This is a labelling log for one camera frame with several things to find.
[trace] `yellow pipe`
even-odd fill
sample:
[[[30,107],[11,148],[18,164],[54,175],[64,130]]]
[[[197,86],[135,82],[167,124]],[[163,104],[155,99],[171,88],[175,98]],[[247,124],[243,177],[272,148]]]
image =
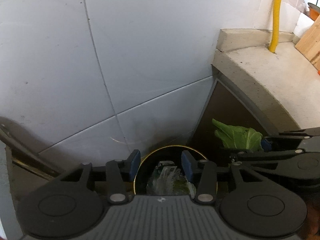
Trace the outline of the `yellow pipe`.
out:
[[[278,42],[279,42],[280,5],[281,5],[281,0],[273,1],[273,31],[272,31],[272,40],[269,47],[269,50],[272,53],[276,52],[276,47],[278,46]]]

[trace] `leafy vegetable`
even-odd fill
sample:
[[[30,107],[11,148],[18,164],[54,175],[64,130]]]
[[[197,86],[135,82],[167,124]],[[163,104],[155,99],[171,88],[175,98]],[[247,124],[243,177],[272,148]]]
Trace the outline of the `leafy vegetable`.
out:
[[[222,140],[225,148],[262,150],[262,134],[255,129],[226,125],[215,119],[212,119],[212,123],[217,127],[217,130],[214,131],[215,136]]]

